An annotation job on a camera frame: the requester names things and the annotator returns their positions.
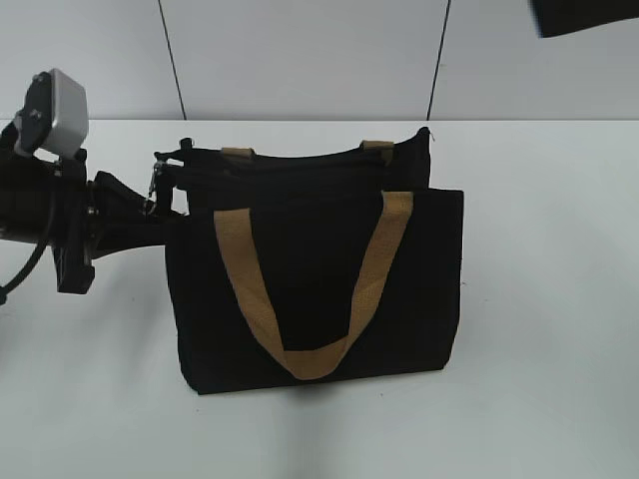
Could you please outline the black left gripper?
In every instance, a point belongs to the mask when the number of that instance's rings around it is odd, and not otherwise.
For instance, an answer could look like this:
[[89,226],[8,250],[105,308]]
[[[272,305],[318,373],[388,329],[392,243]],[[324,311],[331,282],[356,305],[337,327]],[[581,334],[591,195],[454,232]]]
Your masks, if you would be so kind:
[[[192,155],[193,139],[183,138],[176,150],[154,153],[153,173],[160,175],[171,162],[188,165]],[[61,293],[86,293],[95,278],[94,260],[162,245],[165,225],[188,216],[173,209],[173,187],[156,187],[144,198],[107,172],[88,180],[84,150],[73,159],[59,158],[54,186],[54,265]]]

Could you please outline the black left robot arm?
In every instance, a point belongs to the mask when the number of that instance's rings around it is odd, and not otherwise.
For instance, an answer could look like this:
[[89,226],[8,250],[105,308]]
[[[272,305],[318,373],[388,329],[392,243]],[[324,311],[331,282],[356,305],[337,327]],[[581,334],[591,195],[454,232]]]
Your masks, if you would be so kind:
[[172,208],[174,183],[164,163],[152,174],[144,197],[114,175],[87,178],[85,150],[47,162],[18,155],[15,124],[1,133],[1,238],[34,249],[19,271],[1,286],[3,298],[34,270],[45,251],[53,256],[56,288],[85,294],[95,278],[94,260],[127,249],[162,245]]

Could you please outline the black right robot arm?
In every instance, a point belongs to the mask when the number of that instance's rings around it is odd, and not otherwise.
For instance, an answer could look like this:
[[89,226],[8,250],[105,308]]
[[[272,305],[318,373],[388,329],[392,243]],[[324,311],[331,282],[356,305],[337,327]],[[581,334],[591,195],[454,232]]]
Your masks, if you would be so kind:
[[637,0],[533,0],[543,25],[599,25],[638,17]]

